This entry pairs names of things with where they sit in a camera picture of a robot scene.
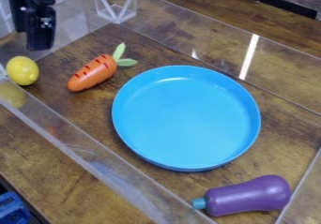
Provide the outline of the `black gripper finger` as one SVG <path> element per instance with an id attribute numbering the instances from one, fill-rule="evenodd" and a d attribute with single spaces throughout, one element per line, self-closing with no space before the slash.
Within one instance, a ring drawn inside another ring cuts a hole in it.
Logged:
<path id="1" fill-rule="evenodd" d="M 30 51 L 49 50 L 54 44 L 57 13 L 53 7 L 39 6 L 27 11 L 27 48 Z"/>
<path id="2" fill-rule="evenodd" d="M 18 32 L 26 31 L 26 11 L 23 10 L 24 6 L 26 6 L 24 0 L 10 0 L 11 16 L 15 30 Z"/>

